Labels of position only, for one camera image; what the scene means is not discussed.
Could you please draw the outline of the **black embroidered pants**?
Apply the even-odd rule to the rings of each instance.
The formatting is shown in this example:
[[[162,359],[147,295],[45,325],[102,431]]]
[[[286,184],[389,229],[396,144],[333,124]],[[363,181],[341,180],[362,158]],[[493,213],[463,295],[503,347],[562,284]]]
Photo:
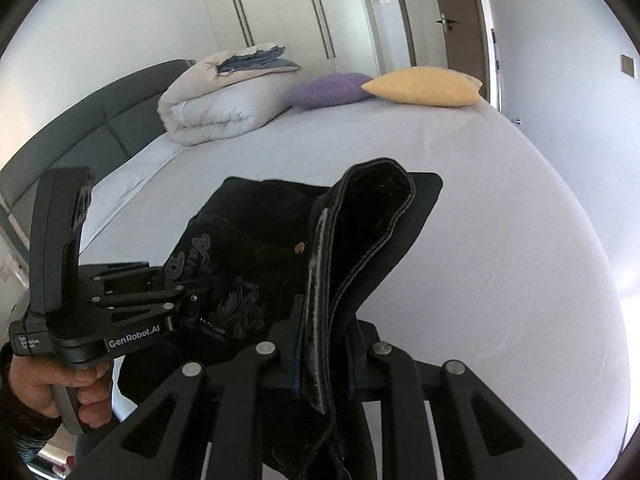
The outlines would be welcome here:
[[[186,327],[128,354],[118,386],[141,403],[180,365],[216,365],[299,312],[294,390],[265,417],[265,463],[289,479],[372,479],[371,439],[347,385],[343,338],[411,248],[442,178],[378,158],[334,185],[230,177],[189,221],[156,280],[188,293]]]

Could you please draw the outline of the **dark grey upholstered headboard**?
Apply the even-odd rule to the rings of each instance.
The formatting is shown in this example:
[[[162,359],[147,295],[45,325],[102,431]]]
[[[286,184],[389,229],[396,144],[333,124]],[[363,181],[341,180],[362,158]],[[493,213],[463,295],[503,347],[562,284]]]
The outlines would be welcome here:
[[[157,103],[195,62],[172,60],[92,92],[40,129],[1,168],[1,234],[29,262],[38,180],[50,168],[88,167],[101,181],[165,132]]]

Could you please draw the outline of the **white bed mattress sheet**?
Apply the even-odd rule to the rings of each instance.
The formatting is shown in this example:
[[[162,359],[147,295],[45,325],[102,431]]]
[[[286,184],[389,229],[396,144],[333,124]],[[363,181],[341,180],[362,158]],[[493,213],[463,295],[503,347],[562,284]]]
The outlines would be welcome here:
[[[576,477],[604,477],[629,411],[608,258],[568,185],[487,103],[453,110],[367,100],[292,111],[186,148],[81,259],[161,264],[226,177],[331,185],[378,157],[439,174],[444,187],[361,316],[420,361],[465,362]]]

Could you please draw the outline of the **folded beige duvet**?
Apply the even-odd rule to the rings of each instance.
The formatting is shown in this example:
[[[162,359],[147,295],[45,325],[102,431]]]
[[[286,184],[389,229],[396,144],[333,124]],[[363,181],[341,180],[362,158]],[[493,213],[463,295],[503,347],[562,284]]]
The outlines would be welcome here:
[[[288,109],[302,69],[268,42],[202,58],[160,96],[157,113],[171,139],[196,145],[242,136]]]

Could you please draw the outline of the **purple cushion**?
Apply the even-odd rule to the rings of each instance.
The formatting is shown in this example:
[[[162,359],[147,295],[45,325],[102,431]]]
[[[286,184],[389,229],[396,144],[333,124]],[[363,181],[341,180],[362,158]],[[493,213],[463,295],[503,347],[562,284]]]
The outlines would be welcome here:
[[[357,103],[370,99],[370,93],[362,86],[371,80],[362,73],[329,74],[301,84],[284,99],[289,106],[303,110]]]

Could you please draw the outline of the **yellow cushion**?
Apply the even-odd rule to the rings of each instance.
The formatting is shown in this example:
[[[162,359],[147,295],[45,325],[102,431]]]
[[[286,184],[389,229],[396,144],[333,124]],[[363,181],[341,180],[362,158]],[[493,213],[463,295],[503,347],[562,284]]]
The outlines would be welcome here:
[[[477,78],[434,66],[395,70],[361,85],[364,92],[390,102],[434,107],[462,107],[480,100]]]

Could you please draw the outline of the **brown wooden door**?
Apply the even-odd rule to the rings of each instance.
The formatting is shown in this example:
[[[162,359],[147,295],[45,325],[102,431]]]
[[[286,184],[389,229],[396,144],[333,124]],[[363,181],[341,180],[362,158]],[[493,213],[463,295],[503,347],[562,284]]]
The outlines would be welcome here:
[[[489,90],[482,0],[398,0],[411,66],[449,68]]]

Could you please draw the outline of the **right wall switch plate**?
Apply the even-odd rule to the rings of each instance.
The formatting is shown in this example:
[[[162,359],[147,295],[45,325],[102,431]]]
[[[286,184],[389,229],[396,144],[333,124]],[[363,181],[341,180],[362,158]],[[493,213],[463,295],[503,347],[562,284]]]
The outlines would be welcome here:
[[[634,65],[634,59],[626,54],[620,56],[620,69],[626,75],[631,78],[636,76],[636,66]]]

